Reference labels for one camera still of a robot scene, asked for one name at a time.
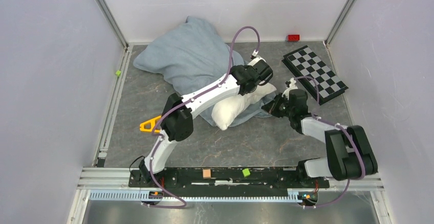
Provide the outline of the white pillow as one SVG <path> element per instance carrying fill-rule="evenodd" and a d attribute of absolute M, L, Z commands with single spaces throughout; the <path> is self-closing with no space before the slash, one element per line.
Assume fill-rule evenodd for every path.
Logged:
<path fill-rule="evenodd" d="M 214 105 L 211 117 L 221 130 L 241 125 L 253 117 L 271 117 L 262 110 L 262 106 L 274 98 L 276 91 L 276 87 L 268 83 L 244 96 L 235 95 L 226 98 Z"/>

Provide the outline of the blue grey pillowcase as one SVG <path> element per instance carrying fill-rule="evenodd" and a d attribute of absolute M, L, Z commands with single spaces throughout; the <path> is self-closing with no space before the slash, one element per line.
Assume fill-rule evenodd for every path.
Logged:
<path fill-rule="evenodd" d="M 151 42 L 133 61 L 134 67 L 163 75 L 181 95 L 190 94 L 221 78 L 228 70 L 229 45 L 207 20 L 186 21 Z M 212 126 L 212 107 L 200 116 Z"/>

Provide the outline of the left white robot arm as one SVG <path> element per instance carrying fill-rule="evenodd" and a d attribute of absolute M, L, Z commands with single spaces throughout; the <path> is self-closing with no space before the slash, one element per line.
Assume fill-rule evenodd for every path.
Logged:
<path fill-rule="evenodd" d="M 201 112 L 228 97 L 250 94 L 272 77 L 271 67 L 257 57 L 251 65 L 231 67 L 221 78 L 198 91 L 182 96 L 170 95 L 156 124 L 160 131 L 152 131 L 157 140 L 139 165 L 143 183 L 154 187 L 160 182 L 160 172 L 164 170 L 167 159 L 175 146 L 193 133 L 193 120 Z"/>

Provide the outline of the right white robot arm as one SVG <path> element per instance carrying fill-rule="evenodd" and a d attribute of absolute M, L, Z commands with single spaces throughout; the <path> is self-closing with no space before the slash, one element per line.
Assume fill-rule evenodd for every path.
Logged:
<path fill-rule="evenodd" d="M 326 156 L 300 161 L 296 182 L 309 187 L 317 177 L 337 181 L 358 180 L 378 172 L 378 163 L 365 130 L 359 125 L 343 126 L 314 117 L 307 105 L 308 94 L 301 89 L 277 94 L 262 109 L 277 118 L 288 118 L 296 132 L 325 144 Z"/>

